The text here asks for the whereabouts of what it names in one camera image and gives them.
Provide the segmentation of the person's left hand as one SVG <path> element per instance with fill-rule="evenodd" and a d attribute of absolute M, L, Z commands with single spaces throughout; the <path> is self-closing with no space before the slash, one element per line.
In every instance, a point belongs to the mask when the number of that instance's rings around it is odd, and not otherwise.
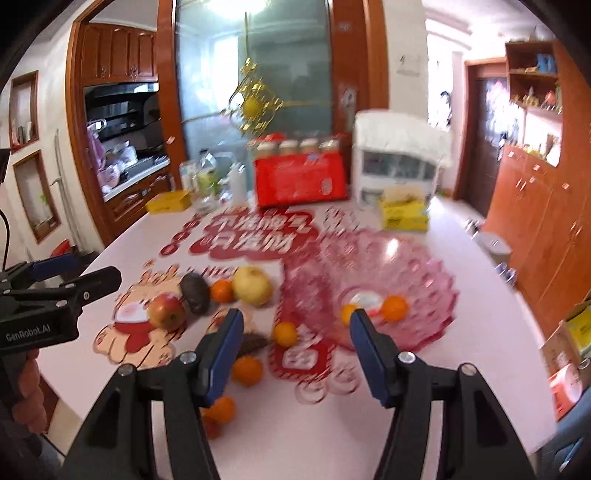
<path fill-rule="evenodd" d="M 40 388 L 38 356 L 38 350 L 27 353 L 27 360 L 18 378 L 22 399 L 12 407 L 14 421 L 25 426 L 33 434 L 41 434 L 47 427 L 44 394 Z"/>

